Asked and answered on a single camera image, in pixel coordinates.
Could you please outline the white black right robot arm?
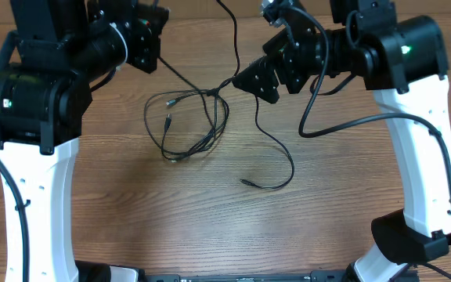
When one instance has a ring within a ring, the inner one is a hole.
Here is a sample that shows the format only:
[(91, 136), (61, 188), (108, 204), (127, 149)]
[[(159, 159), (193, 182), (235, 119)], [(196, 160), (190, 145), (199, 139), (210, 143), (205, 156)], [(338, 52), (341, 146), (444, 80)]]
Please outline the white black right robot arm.
[(432, 267), (451, 247), (449, 61), (429, 16), (398, 21), (390, 1), (333, 1), (330, 31), (298, 1), (264, 1), (278, 34), (264, 54), (233, 78), (268, 103), (284, 85), (321, 95), (324, 78), (360, 77), (373, 93), (399, 166), (404, 206), (371, 223), (373, 247), (334, 276), (340, 281), (414, 281), (412, 266)]

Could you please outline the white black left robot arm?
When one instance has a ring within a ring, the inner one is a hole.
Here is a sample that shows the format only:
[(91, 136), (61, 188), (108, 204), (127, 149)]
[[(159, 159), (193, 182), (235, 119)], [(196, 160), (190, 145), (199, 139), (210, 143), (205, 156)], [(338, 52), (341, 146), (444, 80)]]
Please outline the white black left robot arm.
[(82, 118), (127, 63), (151, 73), (169, 11), (137, 1), (13, 0), (0, 50), (0, 174), (8, 281), (143, 281), (74, 257), (71, 191)]

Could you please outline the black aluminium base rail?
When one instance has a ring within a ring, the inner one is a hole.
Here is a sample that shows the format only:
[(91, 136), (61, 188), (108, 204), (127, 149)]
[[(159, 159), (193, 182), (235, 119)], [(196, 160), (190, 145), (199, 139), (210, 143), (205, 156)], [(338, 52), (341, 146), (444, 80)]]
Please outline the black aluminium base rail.
[(181, 277), (172, 275), (148, 275), (143, 269), (108, 265), (106, 263), (75, 261), (78, 281), (127, 281), (127, 282), (338, 282), (345, 281), (344, 270), (314, 270), (303, 274), (271, 275), (217, 275)]

